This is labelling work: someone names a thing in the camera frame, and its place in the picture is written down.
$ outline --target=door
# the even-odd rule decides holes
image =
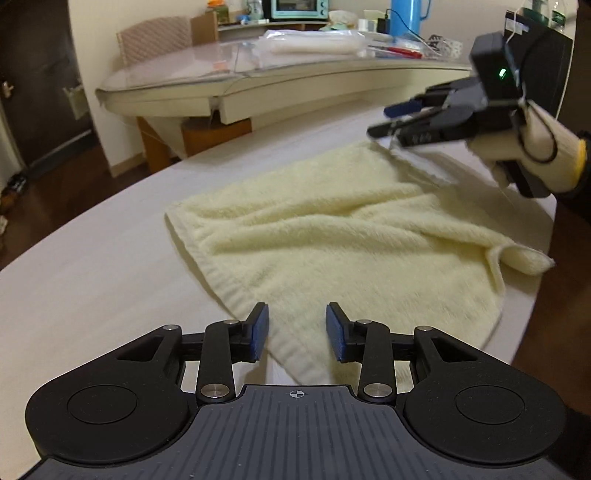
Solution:
[[[574,38],[573,60],[570,64],[569,82],[558,120],[569,130],[591,131],[591,5],[581,2],[577,10],[577,30]]]
[[[0,98],[27,165],[92,128],[64,88],[78,85],[68,0],[0,0]]]

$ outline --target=circular pad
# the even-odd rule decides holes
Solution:
[[[189,404],[174,381],[148,362],[92,362],[37,390],[25,411],[42,456],[104,465],[149,455],[189,420]]]
[[[524,411],[521,397],[502,387],[480,385],[462,390],[456,396],[462,415],[478,423],[500,425],[515,420]]]
[[[80,390],[68,402],[68,411],[80,421],[101,425],[123,420],[138,404],[138,397],[117,385],[95,385]]]
[[[480,465],[540,457],[561,435],[564,405],[547,385],[500,362],[453,362],[408,393],[412,431],[444,455]]]

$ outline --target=towel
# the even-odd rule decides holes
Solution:
[[[553,265],[454,187],[417,178],[362,142],[193,196],[167,215],[232,315],[269,304],[267,348],[296,381],[356,386],[359,367],[338,364],[330,348],[327,303],[392,332],[432,325],[481,348],[502,307],[500,262],[526,275]],[[407,365],[396,368],[399,391],[412,387]]]

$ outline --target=blue finger pad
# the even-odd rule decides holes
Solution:
[[[422,108],[423,104],[421,102],[418,100],[410,100],[408,102],[387,106],[384,109],[384,115],[388,118],[398,118],[399,116],[420,112]]]
[[[328,333],[336,359],[339,362],[342,361],[345,353],[345,333],[330,305],[326,306],[326,333]]]
[[[251,355],[255,361],[261,358],[262,350],[265,346],[265,340],[267,339],[268,333],[269,305],[265,305],[252,327]]]

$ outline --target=blue bottle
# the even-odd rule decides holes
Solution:
[[[429,10],[431,10],[431,0],[428,0],[425,16],[421,16],[421,0],[392,0],[391,9],[388,11],[390,22],[388,33],[393,37],[400,37],[410,29],[413,33],[420,35],[421,21],[428,18]]]

